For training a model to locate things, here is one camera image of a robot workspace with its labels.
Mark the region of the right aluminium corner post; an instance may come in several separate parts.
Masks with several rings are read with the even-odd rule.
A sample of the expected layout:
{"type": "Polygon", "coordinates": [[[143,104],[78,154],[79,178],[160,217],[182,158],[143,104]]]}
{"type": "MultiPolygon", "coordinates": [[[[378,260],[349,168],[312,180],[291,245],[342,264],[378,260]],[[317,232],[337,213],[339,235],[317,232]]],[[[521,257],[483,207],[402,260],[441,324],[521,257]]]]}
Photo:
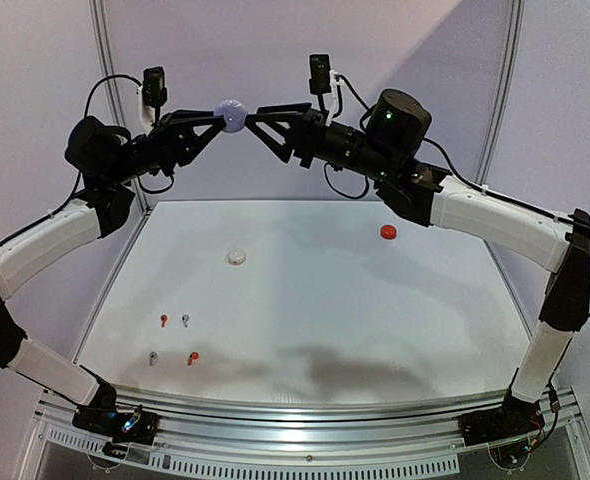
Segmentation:
{"type": "Polygon", "coordinates": [[[488,180],[509,100],[511,81],[518,55],[520,33],[524,16],[524,1],[513,0],[509,3],[509,6],[510,9],[501,50],[501,62],[499,64],[491,116],[475,175],[475,180],[481,184],[484,184],[488,180]]]}

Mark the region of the red charging case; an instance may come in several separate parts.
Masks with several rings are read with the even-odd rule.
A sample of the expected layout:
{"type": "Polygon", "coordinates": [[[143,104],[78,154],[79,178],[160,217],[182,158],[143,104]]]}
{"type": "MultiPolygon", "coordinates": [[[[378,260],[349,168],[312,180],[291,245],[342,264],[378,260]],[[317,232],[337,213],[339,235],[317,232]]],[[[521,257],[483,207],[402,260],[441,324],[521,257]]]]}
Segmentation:
{"type": "Polygon", "coordinates": [[[386,240],[393,240],[397,237],[397,229],[393,225],[383,225],[380,228],[380,236],[386,240]]]}

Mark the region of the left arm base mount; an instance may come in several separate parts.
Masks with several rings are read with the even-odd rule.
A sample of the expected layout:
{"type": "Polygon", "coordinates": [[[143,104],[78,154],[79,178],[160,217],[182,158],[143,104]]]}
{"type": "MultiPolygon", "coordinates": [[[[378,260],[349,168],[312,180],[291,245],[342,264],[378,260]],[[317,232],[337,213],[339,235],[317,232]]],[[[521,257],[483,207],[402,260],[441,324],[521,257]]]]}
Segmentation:
{"type": "Polygon", "coordinates": [[[161,417],[142,405],[120,411],[116,407],[79,407],[72,425],[86,432],[110,437],[113,443],[154,443],[161,417]]]}

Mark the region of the aluminium front rail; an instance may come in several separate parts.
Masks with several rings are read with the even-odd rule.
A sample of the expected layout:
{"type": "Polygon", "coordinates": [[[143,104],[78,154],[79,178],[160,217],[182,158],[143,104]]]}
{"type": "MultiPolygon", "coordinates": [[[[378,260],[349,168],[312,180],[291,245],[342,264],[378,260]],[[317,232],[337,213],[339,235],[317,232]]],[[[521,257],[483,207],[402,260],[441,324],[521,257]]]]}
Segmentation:
{"type": "Polygon", "coordinates": [[[590,479],[590,447],[573,392],[547,413],[544,444],[518,456],[517,439],[471,446],[462,414],[499,392],[372,405],[270,405],[122,388],[121,407],[160,416],[150,446],[113,456],[105,438],[72,426],[73,409],[41,396],[24,479],[590,479]]]}

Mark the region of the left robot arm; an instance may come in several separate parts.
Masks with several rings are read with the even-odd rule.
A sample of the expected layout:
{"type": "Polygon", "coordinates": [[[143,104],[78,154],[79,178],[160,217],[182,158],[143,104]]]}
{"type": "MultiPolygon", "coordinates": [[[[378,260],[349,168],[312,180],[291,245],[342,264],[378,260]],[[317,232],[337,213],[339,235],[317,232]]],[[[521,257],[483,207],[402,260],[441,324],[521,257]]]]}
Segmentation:
{"type": "Polygon", "coordinates": [[[29,337],[6,302],[27,281],[77,248],[125,225],[134,193],[128,182],[148,173],[167,176],[191,163],[226,126],[210,111],[178,110],[145,133],[87,115],[73,128],[66,160],[83,176],[84,188],[67,205],[0,246],[0,368],[10,369],[77,406],[103,434],[123,426],[123,412],[98,395],[101,379],[29,337]]]}

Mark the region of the aluminium corner post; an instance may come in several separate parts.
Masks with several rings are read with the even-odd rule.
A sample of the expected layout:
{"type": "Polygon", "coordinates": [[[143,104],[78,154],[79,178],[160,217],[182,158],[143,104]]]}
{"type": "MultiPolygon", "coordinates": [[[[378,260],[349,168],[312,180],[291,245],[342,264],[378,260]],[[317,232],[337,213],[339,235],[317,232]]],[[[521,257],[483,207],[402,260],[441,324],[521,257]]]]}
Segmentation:
{"type": "Polygon", "coordinates": [[[475,180],[481,184],[484,184],[488,180],[509,100],[511,81],[518,55],[520,33],[524,16],[524,1],[513,0],[509,3],[509,6],[510,9],[501,50],[501,62],[499,64],[491,116],[475,175],[475,180]]]}
{"type": "MultiPolygon", "coordinates": [[[[101,77],[116,75],[117,71],[114,67],[111,49],[106,2],[104,0],[89,0],[88,3],[101,77]]],[[[118,82],[119,79],[117,78],[108,79],[103,83],[103,88],[111,120],[119,126],[126,127],[127,123],[118,82]]]]}

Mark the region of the left aluminium corner post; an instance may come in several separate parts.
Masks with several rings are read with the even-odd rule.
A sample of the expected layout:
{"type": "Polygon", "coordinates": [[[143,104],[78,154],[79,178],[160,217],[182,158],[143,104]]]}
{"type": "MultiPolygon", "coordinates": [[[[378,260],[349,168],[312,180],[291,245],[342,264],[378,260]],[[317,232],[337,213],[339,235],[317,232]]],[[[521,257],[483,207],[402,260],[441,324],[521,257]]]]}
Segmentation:
{"type": "MultiPolygon", "coordinates": [[[[88,3],[101,77],[116,75],[117,71],[114,67],[111,49],[106,2],[104,0],[89,0],[88,3]]],[[[108,79],[103,83],[103,88],[111,120],[119,126],[126,127],[127,123],[118,82],[119,79],[117,78],[108,79]]]]}

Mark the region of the red earbud front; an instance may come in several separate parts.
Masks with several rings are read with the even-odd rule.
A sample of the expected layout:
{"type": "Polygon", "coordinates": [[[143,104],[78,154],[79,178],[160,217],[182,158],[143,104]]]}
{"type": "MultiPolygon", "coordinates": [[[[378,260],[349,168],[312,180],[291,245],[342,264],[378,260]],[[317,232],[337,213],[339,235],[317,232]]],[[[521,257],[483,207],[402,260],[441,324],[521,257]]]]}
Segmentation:
{"type": "Polygon", "coordinates": [[[188,356],[187,365],[192,366],[199,359],[199,353],[194,351],[188,356]]]}

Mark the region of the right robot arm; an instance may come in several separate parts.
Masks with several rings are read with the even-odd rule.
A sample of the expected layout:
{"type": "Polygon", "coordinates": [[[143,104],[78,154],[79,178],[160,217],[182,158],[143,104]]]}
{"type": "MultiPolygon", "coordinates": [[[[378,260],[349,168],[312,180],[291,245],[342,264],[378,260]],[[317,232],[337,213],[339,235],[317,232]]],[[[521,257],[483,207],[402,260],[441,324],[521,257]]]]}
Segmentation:
{"type": "Polygon", "coordinates": [[[315,159],[374,182],[376,195],[397,216],[424,227],[472,235],[531,260],[550,277],[539,324],[492,427],[512,436],[531,417],[590,307],[590,216],[554,214],[474,184],[453,171],[422,163],[431,116],[410,95],[385,89],[365,130],[333,120],[307,103],[262,107],[245,121],[280,160],[315,159]]]}

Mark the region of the purple charging case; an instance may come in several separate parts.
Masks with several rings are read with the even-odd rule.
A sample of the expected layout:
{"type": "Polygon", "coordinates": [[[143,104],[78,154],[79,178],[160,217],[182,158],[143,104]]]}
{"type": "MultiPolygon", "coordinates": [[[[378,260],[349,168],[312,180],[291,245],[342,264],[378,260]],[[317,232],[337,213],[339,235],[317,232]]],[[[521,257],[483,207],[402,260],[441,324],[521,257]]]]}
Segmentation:
{"type": "Polygon", "coordinates": [[[248,110],[239,100],[228,99],[220,102],[214,109],[215,116],[221,116],[228,134],[238,133],[245,128],[248,110]]]}

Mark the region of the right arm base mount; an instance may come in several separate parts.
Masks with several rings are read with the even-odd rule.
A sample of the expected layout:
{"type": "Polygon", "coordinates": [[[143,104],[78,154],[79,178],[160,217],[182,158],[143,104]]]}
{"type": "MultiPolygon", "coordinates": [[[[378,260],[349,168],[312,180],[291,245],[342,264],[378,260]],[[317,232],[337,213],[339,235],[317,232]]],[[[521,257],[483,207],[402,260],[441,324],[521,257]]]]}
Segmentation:
{"type": "Polygon", "coordinates": [[[492,409],[475,410],[458,417],[459,432],[466,446],[493,443],[538,432],[544,425],[545,420],[537,404],[501,405],[492,409]]]}

